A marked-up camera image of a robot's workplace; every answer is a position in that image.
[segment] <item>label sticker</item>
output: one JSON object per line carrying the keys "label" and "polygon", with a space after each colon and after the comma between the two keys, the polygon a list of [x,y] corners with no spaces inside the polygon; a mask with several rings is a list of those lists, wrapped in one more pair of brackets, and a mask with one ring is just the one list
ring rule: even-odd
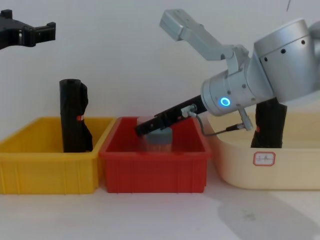
{"label": "label sticker", "polygon": [[253,164],[256,166],[270,167],[275,161],[276,154],[272,151],[257,151],[253,156]]}

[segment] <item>yellow plastic bin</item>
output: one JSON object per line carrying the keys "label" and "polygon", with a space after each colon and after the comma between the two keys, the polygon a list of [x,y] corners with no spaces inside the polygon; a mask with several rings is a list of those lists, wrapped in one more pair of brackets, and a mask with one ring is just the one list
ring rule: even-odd
{"label": "yellow plastic bin", "polygon": [[0,194],[90,194],[104,174],[99,150],[115,124],[86,117],[93,151],[63,153],[60,117],[36,119],[0,142]]}

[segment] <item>black object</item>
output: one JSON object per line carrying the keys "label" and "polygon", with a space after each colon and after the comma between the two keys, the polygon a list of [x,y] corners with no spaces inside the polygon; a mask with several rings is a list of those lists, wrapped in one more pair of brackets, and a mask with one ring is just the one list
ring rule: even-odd
{"label": "black object", "polygon": [[282,148],[286,115],[287,106],[280,104],[277,98],[258,103],[251,148]]}
{"label": "black object", "polygon": [[163,130],[172,126],[173,124],[185,120],[186,118],[182,116],[181,109],[190,105],[196,105],[196,114],[201,114],[207,111],[206,107],[202,102],[201,96],[199,95],[174,107],[171,107],[163,112],[160,112],[157,115],[155,115],[153,119],[137,125],[135,127],[136,134],[138,136],[146,135],[155,130]]}
{"label": "black object", "polygon": [[13,20],[12,10],[0,13],[0,50],[9,46],[34,47],[37,43],[56,39],[56,23],[33,27]]}
{"label": "black object", "polygon": [[83,117],[88,105],[87,87],[79,79],[64,79],[59,85],[63,151],[91,152],[92,135]]}

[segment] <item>white wall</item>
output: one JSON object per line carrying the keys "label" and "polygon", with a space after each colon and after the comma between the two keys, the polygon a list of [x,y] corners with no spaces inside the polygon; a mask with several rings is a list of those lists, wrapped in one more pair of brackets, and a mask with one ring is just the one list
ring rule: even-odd
{"label": "white wall", "polygon": [[253,43],[279,25],[320,20],[318,0],[1,0],[32,26],[56,22],[56,41],[0,51],[0,138],[38,116],[59,116],[59,81],[88,87],[87,116],[153,115],[200,94],[226,68],[160,27],[183,8],[224,44]]}

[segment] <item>black bag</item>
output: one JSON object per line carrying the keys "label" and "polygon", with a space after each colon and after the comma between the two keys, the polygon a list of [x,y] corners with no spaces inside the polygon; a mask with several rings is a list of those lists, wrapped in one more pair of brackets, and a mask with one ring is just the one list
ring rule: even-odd
{"label": "black bag", "polygon": [[88,105],[87,87],[79,79],[61,80],[59,86],[63,151],[91,152],[92,135],[83,117]]}
{"label": "black bag", "polygon": [[287,106],[280,104],[276,98],[258,103],[251,148],[282,148],[286,115]]}

